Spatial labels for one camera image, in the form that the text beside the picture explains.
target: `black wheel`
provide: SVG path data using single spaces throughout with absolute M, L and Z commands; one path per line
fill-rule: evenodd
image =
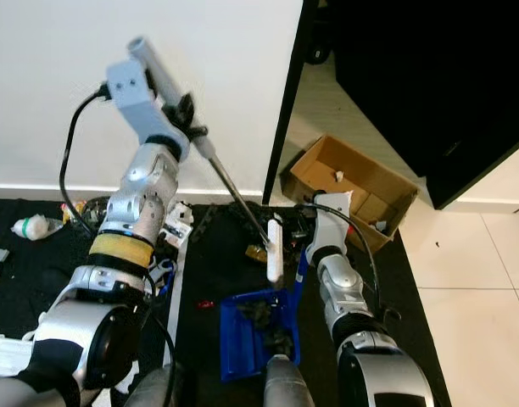
M 311 65 L 323 64 L 327 61 L 331 49 L 325 44 L 310 44 L 305 61 Z

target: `cardboard box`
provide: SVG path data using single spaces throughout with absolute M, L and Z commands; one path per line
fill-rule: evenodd
M 337 171 L 344 172 L 341 182 L 336 182 Z M 354 191 L 350 217 L 363 231 L 373 253 L 393 240 L 399 223 L 418 194 L 412 182 L 331 136 L 320 138 L 297 161 L 284 181 L 282 192 L 300 203 L 312 199 L 313 193 L 322 189 Z M 385 234 L 369 226 L 379 220 L 388 223 Z M 348 239 L 363 250 L 355 233 L 350 232 Z

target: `black mat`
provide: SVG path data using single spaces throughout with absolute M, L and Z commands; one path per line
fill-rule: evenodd
M 200 221 L 204 211 L 205 207 L 194 207 L 196 222 Z M 177 357 L 195 378 L 195 387 L 188 389 L 185 405 L 263 405 L 263 376 L 221 383 L 220 309 L 218 306 L 213 309 L 198 309 L 196 306 L 205 299 L 219 304 L 232 294 L 268 287 L 265 269 L 243 255 L 248 240 L 241 220 L 226 210 L 219 210 L 200 240 L 188 244 L 176 340 Z M 349 248 L 349 252 L 366 282 L 370 283 L 365 255 L 353 248 Z M 402 315 L 401 321 L 388 321 L 388 330 L 398 345 L 424 370 L 440 404 L 448 407 L 449 397 L 433 339 L 399 234 L 393 243 L 377 253 L 376 259 L 381 272 L 383 301 Z M 336 406 L 335 349 L 326 328 L 319 283 L 313 272 L 307 276 L 298 318 L 299 369 L 316 406 Z
M 194 207 L 196 225 L 205 211 L 206 207 Z M 40 242 L 30 242 L 10 231 L 17 219 L 36 213 L 54 218 L 61 216 L 59 203 L 0 200 L 0 248 L 11 251 L 0 268 L 0 332 L 8 337 L 19 338 L 35 329 L 39 313 L 50 306 L 73 269 L 83 264 L 90 246 L 86 237 L 68 226 Z M 264 377 L 220 382 L 218 304 L 229 295 L 268 287 L 265 269 L 243 255 L 249 234 L 242 226 L 241 220 L 222 208 L 200 239 L 188 245 L 176 340 L 177 359 L 188 372 L 183 405 L 254 407 L 263 404 Z M 350 253 L 358 270 L 369 281 L 365 256 L 352 248 Z M 383 299 L 403 316 L 402 321 L 388 321 L 388 329 L 399 346 L 424 370 L 442 406 L 449 407 L 431 333 L 399 235 L 376 259 L 381 271 Z M 198 309 L 197 303 L 205 299 L 215 301 L 216 306 Z M 165 321 L 167 304 L 168 300 L 159 311 Z M 299 336 L 299 368 L 316 406 L 338 405 L 335 350 L 313 273 L 308 275 L 299 305 Z M 163 338 L 153 324 L 148 323 L 139 350 L 144 373 L 161 364 L 163 348 Z

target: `metal rod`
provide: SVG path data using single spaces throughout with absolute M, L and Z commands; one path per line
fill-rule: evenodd
M 258 220 L 255 218 L 254 214 L 244 202 L 243 197 L 235 187 L 235 184 L 233 183 L 232 179 L 230 178 L 229 174 L 227 174 L 226 169 L 224 168 L 224 165 L 220 162 L 218 157 L 216 155 L 213 156 L 212 159 L 209 159 L 210 164 L 212 165 L 212 168 L 215 169 L 216 174 L 221 178 L 222 182 L 224 182 L 224 185 L 228 189 L 229 193 L 233 196 L 233 199 L 235 199 L 241 207 L 243 208 L 244 212 L 246 213 L 248 219 L 250 222 L 252 222 L 252 225 L 256 228 L 259 235 L 261 236 L 261 240 L 263 240 L 263 244 L 265 245 L 265 248 L 268 248 L 271 245 L 271 241 L 269 240 L 269 237 L 267 236 L 267 233 L 263 230 L 263 227 L 261 227 Z

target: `white baseboard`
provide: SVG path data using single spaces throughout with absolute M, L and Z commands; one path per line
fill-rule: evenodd
M 67 191 L 73 200 L 92 199 L 112 194 L 116 187 L 84 187 L 68 186 Z M 262 191 L 242 190 L 240 193 L 247 201 L 261 204 Z M 176 193 L 179 200 L 190 204 L 228 204 L 233 198 L 226 190 L 179 189 Z M 63 201 L 59 187 L 56 185 L 0 184 L 0 199 L 28 199 L 42 201 Z
M 513 214 L 518 209 L 517 199 L 457 198 L 443 210 L 479 214 Z

